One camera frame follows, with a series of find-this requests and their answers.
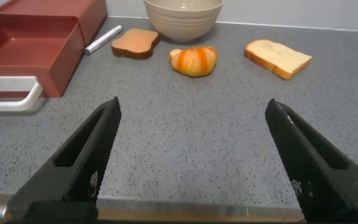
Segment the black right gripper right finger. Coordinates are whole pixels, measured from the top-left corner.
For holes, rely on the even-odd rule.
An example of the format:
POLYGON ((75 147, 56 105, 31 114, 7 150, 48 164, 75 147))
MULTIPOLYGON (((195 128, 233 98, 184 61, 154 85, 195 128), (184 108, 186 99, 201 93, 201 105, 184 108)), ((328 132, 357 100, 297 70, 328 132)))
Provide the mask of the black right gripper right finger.
POLYGON ((289 106, 265 119, 307 222, 358 222, 358 165, 289 106))

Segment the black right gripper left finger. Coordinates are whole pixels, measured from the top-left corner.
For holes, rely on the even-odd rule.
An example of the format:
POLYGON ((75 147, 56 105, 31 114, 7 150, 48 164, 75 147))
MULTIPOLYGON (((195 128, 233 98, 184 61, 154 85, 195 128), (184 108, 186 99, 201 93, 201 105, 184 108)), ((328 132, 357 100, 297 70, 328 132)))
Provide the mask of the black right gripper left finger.
POLYGON ((122 117, 117 97, 99 105, 10 198, 13 220, 95 220, 96 201, 122 117))

